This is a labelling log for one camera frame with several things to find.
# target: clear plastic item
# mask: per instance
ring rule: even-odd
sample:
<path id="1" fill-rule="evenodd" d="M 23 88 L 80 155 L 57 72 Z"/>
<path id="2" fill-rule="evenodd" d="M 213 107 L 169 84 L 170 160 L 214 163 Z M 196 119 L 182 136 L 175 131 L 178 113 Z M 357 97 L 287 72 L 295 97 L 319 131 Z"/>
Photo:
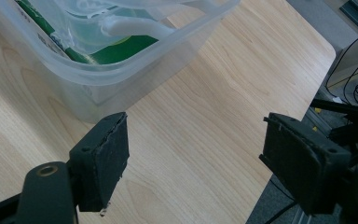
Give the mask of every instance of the clear plastic item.
<path id="1" fill-rule="evenodd" d="M 92 54 L 130 35 L 162 39 L 175 29 L 147 11 L 161 7 L 214 5 L 213 0 L 28 0 L 54 28 L 64 49 Z"/>
<path id="2" fill-rule="evenodd" d="M 153 18 L 166 18 L 162 24 L 168 27 L 165 32 L 169 33 L 161 34 L 164 37 L 156 43 L 118 63 L 85 64 L 68 59 L 60 48 L 54 48 L 54 42 L 46 33 L 32 25 L 32 19 L 21 12 L 14 0 L 0 0 L 0 33 L 49 84 L 74 115 L 88 122 L 96 122 L 109 114 L 128 109 L 184 68 L 211 35 L 216 24 L 239 1 L 172 0 L 167 2 L 173 5 L 161 6 L 159 3 L 165 4 L 165 0 L 115 0 L 116 5 L 137 4 L 136 6 L 147 8 Z M 131 22 L 142 28 L 139 25 L 142 22 Z M 117 29 L 123 24 L 126 23 L 113 27 Z M 111 28 L 104 30 L 107 33 L 111 31 Z"/>

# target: plastic lid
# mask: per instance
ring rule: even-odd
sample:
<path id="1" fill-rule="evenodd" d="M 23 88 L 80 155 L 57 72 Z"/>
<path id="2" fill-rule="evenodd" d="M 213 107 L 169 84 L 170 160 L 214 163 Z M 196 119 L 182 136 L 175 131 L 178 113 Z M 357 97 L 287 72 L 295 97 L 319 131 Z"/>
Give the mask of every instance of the plastic lid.
<path id="1" fill-rule="evenodd" d="M 149 7 L 165 7 L 194 1 L 197 0 L 55 0 L 61 9 L 77 16 L 88 16 L 90 14 L 100 13 L 111 7 L 143 9 Z"/>

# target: floor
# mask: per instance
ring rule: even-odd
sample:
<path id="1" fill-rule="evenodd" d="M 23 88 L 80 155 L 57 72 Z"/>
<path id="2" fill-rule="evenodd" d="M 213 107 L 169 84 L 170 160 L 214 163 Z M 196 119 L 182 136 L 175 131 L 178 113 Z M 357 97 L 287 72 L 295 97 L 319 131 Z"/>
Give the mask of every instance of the floor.
<path id="1" fill-rule="evenodd" d="M 356 34 L 352 28 L 345 23 L 334 12 L 324 0 L 287 0 L 293 8 L 295 8 L 331 45 L 335 48 L 337 55 L 352 43 L 358 34 Z M 332 100 L 332 96 L 322 86 L 316 98 Z M 313 126 L 313 123 L 309 120 L 310 114 L 314 114 L 312 109 L 309 110 L 303 123 Z M 318 116 L 322 117 L 332 128 L 341 126 L 347 121 L 342 118 L 342 115 L 323 111 Z M 292 203 L 290 193 L 284 188 L 276 176 L 273 176 L 268 185 L 266 186 L 263 194 L 261 195 L 257 205 L 249 217 L 247 224 L 260 224 L 267 223 L 274 215 L 279 213 L 285 206 Z M 298 205 L 290 208 L 279 216 L 273 223 L 292 223 Z M 311 219 L 311 223 L 338 223 L 338 214 L 340 208 L 337 207 L 333 215 L 319 215 Z"/>

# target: light wood tabletop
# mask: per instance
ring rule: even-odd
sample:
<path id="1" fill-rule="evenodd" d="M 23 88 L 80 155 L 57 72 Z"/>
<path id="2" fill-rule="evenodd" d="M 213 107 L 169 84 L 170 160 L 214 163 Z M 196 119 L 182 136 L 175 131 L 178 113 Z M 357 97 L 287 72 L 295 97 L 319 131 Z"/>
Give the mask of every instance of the light wood tabletop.
<path id="1" fill-rule="evenodd" d="M 107 215 L 80 223 L 245 223 L 271 172 L 269 112 L 302 119 L 335 52 L 283 0 L 243 0 L 196 58 L 127 110 L 129 165 Z M 0 35 L 0 201 L 67 161 L 76 119 Z"/>

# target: clear plastic bin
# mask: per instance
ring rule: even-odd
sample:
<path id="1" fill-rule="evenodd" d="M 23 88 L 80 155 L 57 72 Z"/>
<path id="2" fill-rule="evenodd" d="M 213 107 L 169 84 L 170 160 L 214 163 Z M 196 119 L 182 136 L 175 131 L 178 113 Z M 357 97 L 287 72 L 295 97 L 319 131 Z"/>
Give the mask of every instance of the clear plastic bin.
<path id="1" fill-rule="evenodd" d="M 143 9 L 147 9 L 153 21 L 172 31 L 122 62 L 77 63 L 66 58 L 56 46 L 53 48 L 52 41 L 51 45 L 46 44 L 48 40 L 41 38 L 41 32 L 30 25 L 30 18 L 21 13 L 14 0 L 0 0 L 0 33 L 48 82 L 70 110 L 79 119 L 88 122 L 96 122 L 106 115 L 126 110 L 185 67 L 210 36 L 215 25 L 239 0 L 207 3 L 194 0 L 112 2 L 133 6 L 143 2 Z"/>

